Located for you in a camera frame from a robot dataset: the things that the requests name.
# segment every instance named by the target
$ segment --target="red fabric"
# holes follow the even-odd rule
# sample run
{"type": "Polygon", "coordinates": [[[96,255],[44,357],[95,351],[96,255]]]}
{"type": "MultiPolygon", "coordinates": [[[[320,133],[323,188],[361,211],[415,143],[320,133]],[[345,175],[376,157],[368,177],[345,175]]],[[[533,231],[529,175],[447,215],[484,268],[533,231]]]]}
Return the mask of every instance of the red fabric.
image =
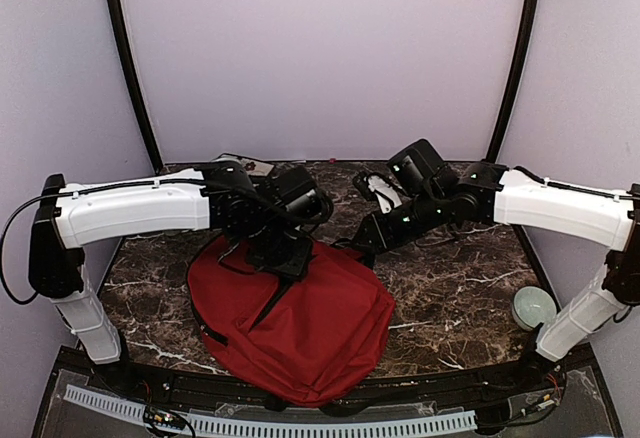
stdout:
{"type": "MultiPolygon", "coordinates": [[[[216,360],[236,377],[301,406],[344,396],[377,365],[395,302],[357,253],[315,243],[309,274],[295,283],[252,330],[278,287],[268,273],[240,275],[218,264],[220,238],[193,262],[194,306],[225,346],[203,333],[216,360]]],[[[239,247],[225,264],[251,271],[239,247]]]]}

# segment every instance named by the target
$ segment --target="round container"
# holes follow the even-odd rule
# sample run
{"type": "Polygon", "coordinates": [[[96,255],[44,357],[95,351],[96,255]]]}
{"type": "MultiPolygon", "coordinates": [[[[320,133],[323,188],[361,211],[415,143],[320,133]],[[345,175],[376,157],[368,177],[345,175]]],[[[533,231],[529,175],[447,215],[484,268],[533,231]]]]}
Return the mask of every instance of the round container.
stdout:
{"type": "Polygon", "coordinates": [[[525,286],[513,297],[511,314],[520,328],[531,331],[540,323],[548,323],[556,316],[556,304],[541,288],[525,286]]]}

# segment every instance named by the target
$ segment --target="white vent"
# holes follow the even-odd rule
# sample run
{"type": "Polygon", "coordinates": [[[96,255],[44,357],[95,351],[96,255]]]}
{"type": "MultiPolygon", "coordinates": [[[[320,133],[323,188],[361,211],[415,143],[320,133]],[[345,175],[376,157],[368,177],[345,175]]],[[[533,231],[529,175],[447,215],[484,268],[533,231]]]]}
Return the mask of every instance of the white vent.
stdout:
{"type": "MultiPolygon", "coordinates": [[[[67,385],[64,399],[122,421],[143,425],[144,405],[67,385]]],[[[475,413],[465,411],[411,420],[349,424],[265,423],[216,418],[198,413],[185,416],[199,437],[250,438],[418,438],[475,430],[475,413]]]]}

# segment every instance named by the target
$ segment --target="white wall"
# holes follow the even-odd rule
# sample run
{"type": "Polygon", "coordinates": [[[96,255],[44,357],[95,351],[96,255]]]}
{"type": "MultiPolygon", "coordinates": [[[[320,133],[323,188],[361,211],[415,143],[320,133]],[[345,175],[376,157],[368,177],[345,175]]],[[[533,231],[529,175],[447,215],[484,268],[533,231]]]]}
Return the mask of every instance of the white wall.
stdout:
{"type": "Polygon", "coordinates": [[[167,162],[486,153],[523,0],[124,0],[167,162]]]}
{"type": "MultiPolygon", "coordinates": [[[[500,161],[584,185],[640,182],[640,0],[540,0],[500,161]]],[[[529,230],[562,303],[605,250],[529,230]]],[[[640,314],[593,340],[626,436],[640,436],[640,314]]]]}
{"type": "MultiPolygon", "coordinates": [[[[47,175],[95,182],[151,173],[111,32],[106,0],[0,0],[0,222],[40,193],[47,175]]],[[[5,272],[27,284],[33,210],[13,228],[5,272]]],[[[114,243],[88,250],[98,282],[114,243]]],[[[2,436],[31,436],[61,343],[73,340],[53,306],[18,307],[0,292],[2,436]]]]}

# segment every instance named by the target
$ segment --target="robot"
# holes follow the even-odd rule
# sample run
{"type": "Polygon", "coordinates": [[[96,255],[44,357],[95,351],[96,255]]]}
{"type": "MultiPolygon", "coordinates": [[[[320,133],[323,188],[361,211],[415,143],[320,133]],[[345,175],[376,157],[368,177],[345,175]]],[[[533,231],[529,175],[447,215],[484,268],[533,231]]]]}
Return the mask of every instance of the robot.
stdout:
{"type": "MultiPolygon", "coordinates": [[[[458,176],[426,140],[387,166],[400,186],[377,174],[354,178],[361,194],[381,208],[365,216],[349,240],[363,253],[384,253],[438,226],[465,221],[534,226],[608,248],[596,276],[552,322],[532,332],[512,377],[518,389],[539,384],[581,340],[640,304],[639,185],[630,191],[586,188],[489,162],[474,163],[458,176]]],[[[29,282],[58,309],[96,372],[123,390],[134,381],[126,342],[88,280],[84,245],[161,230],[221,229],[232,246],[248,242],[250,264],[302,280],[312,239],[300,227],[325,223],[332,211],[331,200],[303,167],[275,178],[249,177],[230,159],[110,184],[66,184],[62,175],[52,175],[41,196],[28,203],[34,202],[40,206],[29,282]]]]}

